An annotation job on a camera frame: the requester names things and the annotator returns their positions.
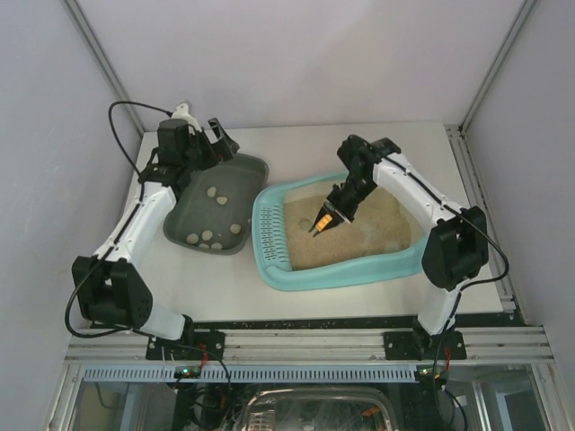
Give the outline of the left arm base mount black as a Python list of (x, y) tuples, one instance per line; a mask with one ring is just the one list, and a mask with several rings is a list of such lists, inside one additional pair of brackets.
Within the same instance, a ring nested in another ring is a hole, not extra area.
[(214, 329), (198, 329), (184, 334), (182, 339), (150, 338), (146, 345), (146, 359), (150, 361), (217, 361), (223, 358), (226, 335)]

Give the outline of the orange litter scoop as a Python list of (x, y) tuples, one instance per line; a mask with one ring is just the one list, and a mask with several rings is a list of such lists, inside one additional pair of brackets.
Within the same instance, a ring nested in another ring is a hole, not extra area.
[(326, 214), (321, 217), (315, 224), (315, 230), (317, 232), (321, 232), (330, 222), (332, 221), (332, 216), (330, 214)]

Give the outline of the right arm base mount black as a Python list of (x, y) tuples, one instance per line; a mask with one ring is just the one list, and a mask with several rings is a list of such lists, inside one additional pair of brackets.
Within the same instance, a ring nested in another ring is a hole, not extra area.
[(387, 331), (383, 334), (387, 360), (465, 360), (467, 353), (463, 334), (446, 330), (430, 336), (423, 329)]

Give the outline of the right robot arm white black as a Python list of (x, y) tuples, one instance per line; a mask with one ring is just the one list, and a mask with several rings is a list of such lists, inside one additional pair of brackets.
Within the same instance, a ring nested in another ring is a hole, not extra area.
[(337, 155), (347, 178), (333, 185), (310, 233), (352, 223), (359, 205), (374, 190), (389, 192), (427, 238), (421, 267), (429, 289), (416, 326), (431, 337), (448, 330), (455, 323), (464, 284), (476, 278), (489, 260), (485, 214), (479, 207), (462, 207), (422, 179), (389, 138), (368, 142), (350, 135)]

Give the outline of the teal litter box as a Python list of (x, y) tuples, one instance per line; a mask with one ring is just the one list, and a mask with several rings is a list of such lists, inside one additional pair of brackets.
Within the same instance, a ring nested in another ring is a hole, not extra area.
[(351, 224), (309, 232), (332, 186), (345, 172), (274, 185), (252, 208), (252, 243), (262, 279), (285, 292), (364, 285), (421, 271), (426, 235), (389, 192), (377, 189)]

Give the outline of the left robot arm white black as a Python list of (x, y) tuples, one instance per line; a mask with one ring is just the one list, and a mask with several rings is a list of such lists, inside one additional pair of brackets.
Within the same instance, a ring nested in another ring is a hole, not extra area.
[(69, 302), (88, 321), (180, 341), (193, 329), (191, 318), (155, 302), (138, 269), (159, 225), (175, 208), (193, 172), (231, 160), (239, 145), (216, 118), (204, 129), (192, 116), (172, 116), (156, 130), (157, 146), (138, 171), (139, 189), (110, 236), (91, 256), (72, 265), (75, 290)]

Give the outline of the grey plastic bin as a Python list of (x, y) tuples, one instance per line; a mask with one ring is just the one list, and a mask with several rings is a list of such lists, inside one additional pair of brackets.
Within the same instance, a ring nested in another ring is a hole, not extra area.
[[(219, 255), (233, 255), (245, 245), (251, 233), (252, 206), (269, 176), (269, 167), (262, 159), (247, 154), (221, 163), (206, 171), (194, 172), (191, 183), (180, 200), (165, 218), (165, 238), (177, 245), (195, 251)], [(214, 198), (207, 197), (209, 188), (216, 188)], [(217, 203), (217, 197), (227, 197), (225, 205)], [(231, 224), (239, 224), (241, 232), (230, 232)], [(213, 238), (204, 241), (201, 234), (209, 230)], [(196, 244), (188, 244), (186, 238), (195, 233)], [(215, 242), (222, 244), (222, 250), (213, 250)], [(199, 246), (208, 244), (209, 249)]]

